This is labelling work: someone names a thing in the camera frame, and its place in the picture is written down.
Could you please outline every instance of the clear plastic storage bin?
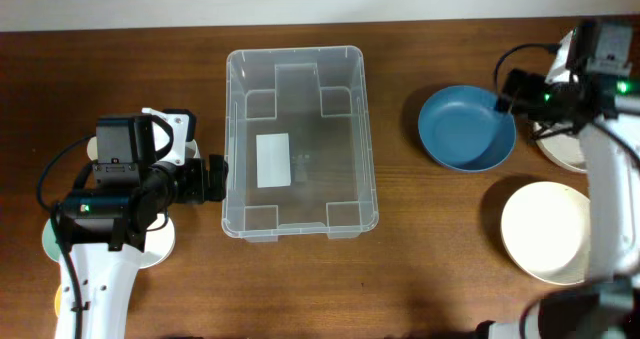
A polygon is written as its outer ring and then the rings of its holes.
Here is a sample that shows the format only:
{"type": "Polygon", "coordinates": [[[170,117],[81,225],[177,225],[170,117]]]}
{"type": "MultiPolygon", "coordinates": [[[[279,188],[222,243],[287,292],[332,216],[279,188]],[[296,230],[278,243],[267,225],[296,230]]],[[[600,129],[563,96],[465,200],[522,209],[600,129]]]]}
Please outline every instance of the clear plastic storage bin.
{"type": "Polygon", "coordinates": [[[378,222],[362,52],[239,50],[227,60],[222,227],[251,242],[378,222]]]}

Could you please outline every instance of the white bowl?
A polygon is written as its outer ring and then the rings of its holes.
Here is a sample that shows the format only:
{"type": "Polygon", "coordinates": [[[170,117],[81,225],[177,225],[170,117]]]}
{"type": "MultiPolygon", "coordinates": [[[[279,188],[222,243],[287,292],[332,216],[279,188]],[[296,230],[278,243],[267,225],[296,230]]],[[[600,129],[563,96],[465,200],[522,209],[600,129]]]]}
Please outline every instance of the white bowl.
{"type": "Polygon", "coordinates": [[[559,183],[516,191],[502,212],[502,241],[525,272],[557,285],[584,281],[589,254],[589,199],[559,183]]]}

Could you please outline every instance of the white wall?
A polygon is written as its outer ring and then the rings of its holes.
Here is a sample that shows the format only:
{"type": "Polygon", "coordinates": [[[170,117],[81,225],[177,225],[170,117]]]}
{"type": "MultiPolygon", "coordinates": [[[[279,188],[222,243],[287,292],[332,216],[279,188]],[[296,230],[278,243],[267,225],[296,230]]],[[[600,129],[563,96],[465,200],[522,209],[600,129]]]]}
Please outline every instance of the white wall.
{"type": "Polygon", "coordinates": [[[640,12],[640,0],[0,0],[0,31],[640,12]]]}

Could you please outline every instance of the wooden table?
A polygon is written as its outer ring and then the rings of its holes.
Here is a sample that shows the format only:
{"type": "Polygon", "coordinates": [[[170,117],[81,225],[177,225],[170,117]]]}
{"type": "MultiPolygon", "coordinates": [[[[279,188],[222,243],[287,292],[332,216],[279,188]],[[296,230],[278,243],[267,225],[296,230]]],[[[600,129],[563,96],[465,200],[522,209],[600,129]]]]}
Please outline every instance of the wooden table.
{"type": "MultiPolygon", "coordinates": [[[[640,17],[627,18],[636,27],[640,17]]],[[[552,180],[587,192],[526,143],[481,174],[436,165],[418,139],[424,101],[452,84],[490,88],[497,58],[524,42],[554,42],[576,18],[388,24],[176,28],[0,34],[0,327],[52,338],[59,267],[44,254],[47,213],[34,188],[45,164],[95,130],[98,116],[144,106],[188,108],[205,153],[224,151],[225,59],[235,49],[352,44],[365,58],[380,222],[353,240],[324,235],[249,244],[227,237],[220,204],[171,207],[176,246],[138,273],[128,338],[384,338],[515,320],[557,289],[507,257],[502,206],[520,186],[552,180]]],[[[640,65],[637,45],[634,61],[640,65]]],[[[514,55],[504,69],[546,73],[552,57],[514,55]]],[[[82,150],[55,167],[62,198],[82,150]]]]}

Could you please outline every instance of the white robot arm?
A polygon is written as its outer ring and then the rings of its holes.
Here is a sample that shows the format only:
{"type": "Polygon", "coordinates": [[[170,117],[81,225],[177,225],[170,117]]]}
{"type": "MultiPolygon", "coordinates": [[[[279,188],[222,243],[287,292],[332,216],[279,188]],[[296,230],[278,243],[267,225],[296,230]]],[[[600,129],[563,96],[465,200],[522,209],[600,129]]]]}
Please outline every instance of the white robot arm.
{"type": "Polygon", "coordinates": [[[146,230],[156,213],[172,203],[224,199],[227,165],[212,155],[207,171],[193,141],[195,117],[186,110],[142,112],[101,118],[98,159],[81,171],[62,203],[43,205],[51,209],[63,259],[56,339],[124,338],[146,230]],[[84,189],[91,171],[96,188],[84,189]]]}
{"type": "Polygon", "coordinates": [[[585,285],[552,293],[515,323],[482,323],[477,337],[626,338],[619,324],[640,310],[640,83],[628,80],[631,36],[625,25],[585,21],[561,42],[546,80],[509,74],[502,108],[568,123],[580,141],[591,198],[589,264],[585,285]]]}

